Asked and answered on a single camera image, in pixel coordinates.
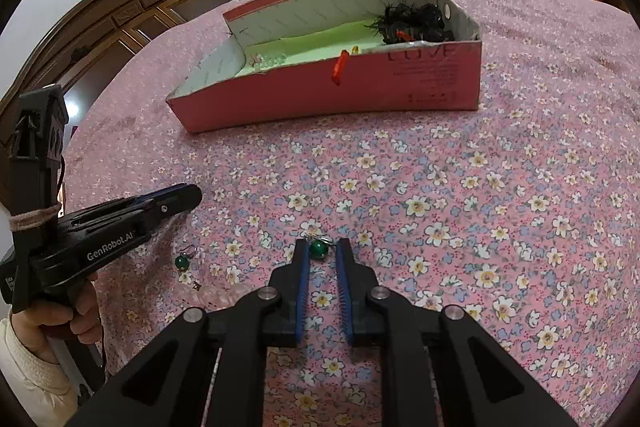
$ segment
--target bed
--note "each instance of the bed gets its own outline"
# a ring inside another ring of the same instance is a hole
[[[264,285],[300,233],[320,229],[349,237],[417,305],[464,307],[581,426],[603,425],[640,362],[631,16],[589,0],[453,0],[483,30],[479,111],[190,136],[164,99],[228,37],[222,13],[244,1],[148,44],[65,152],[68,211],[183,181],[204,194],[100,271],[110,369],[189,305],[194,281],[236,294]],[[183,250],[194,257],[178,280]],[[338,315],[334,264],[314,264],[303,345],[268,356],[264,425],[380,422],[376,351],[351,351]]]

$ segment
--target finger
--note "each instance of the finger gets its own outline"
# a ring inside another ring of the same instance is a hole
[[[102,339],[102,324],[98,323],[89,331],[78,335],[81,344],[95,344]]]
[[[81,315],[86,315],[91,308],[95,308],[98,305],[98,298],[95,295],[94,285],[90,282],[86,282],[80,290],[78,300],[76,300],[76,311]]]
[[[58,326],[68,323],[74,317],[74,311],[71,308],[44,300],[33,301],[23,313],[34,326]]]
[[[86,312],[85,315],[76,315],[73,320],[69,322],[69,327],[75,335],[81,335],[89,331],[99,322],[100,315],[98,314],[98,306],[95,306]]]

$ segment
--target sleeve cuff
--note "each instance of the sleeve cuff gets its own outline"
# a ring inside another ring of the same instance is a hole
[[[62,368],[57,364],[40,360],[20,343],[11,324],[11,312],[6,321],[5,341],[16,365],[34,385],[59,396],[68,393],[70,383]]]

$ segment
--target green bead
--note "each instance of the green bead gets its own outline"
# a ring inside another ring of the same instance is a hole
[[[314,239],[309,246],[309,255],[311,259],[322,261],[329,254],[329,245],[319,239]]]
[[[189,258],[186,255],[179,255],[175,258],[175,267],[181,272],[189,269]]]

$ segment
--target human hand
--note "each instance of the human hand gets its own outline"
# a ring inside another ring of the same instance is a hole
[[[95,279],[95,275],[90,277],[90,280]],[[98,300],[94,285],[89,281],[84,284],[78,296],[76,313],[61,304],[37,300],[27,310],[12,315],[11,323],[20,343],[40,360],[49,363],[58,363],[58,360],[40,326],[69,323],[72,333],[83,344],[95,344],[102,338]]]

